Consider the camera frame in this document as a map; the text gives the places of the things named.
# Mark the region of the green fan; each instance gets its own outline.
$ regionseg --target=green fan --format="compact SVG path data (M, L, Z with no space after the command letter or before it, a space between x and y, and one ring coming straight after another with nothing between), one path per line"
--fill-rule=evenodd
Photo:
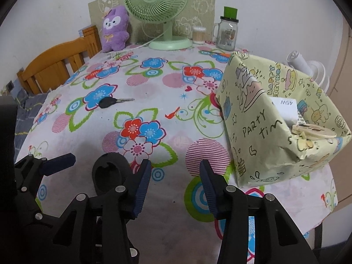
M164 34L149 44L155 50L180 50L190 47L186 37L172 35L172 20L186 6L188 0L124 0L127 11L148 23L164 23Z

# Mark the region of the cotton swab container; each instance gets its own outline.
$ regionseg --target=cotton swab container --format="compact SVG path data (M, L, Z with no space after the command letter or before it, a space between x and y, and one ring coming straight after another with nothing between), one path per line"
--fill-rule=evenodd
M192 40L194 44L203 45L205 44L205 32L206 27L194 26L192 32Z

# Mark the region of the plush toy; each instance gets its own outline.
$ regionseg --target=plush toy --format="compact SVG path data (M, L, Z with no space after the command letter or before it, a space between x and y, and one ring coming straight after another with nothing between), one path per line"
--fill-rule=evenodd
M126 41L130 37L127 25L128 13L124 6L117 6L108 12L102 28L102 52L120 51L126 47Z

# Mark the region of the glass jar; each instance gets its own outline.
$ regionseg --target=glass jar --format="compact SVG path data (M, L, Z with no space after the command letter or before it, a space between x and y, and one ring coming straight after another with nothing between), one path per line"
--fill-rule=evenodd
M238 20L227 17L220 17L221 22L218 24L214 24L213 28L213 36L215 27L218 25L218 37L216 40L216 46L219 49L225 51L234 51L237 33L238 33Z

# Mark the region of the black round object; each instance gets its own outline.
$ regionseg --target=black round object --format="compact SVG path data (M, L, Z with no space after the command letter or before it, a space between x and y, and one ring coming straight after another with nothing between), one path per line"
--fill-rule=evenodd
M225 20L225 21L238 23L237 19L227 18L227 17L224 17L224 16L220 16L220 19Z
M124 156L119 153L106 153L96 160L92 179L96 195L100 196L109 190L124 184L132 175L131 167Z

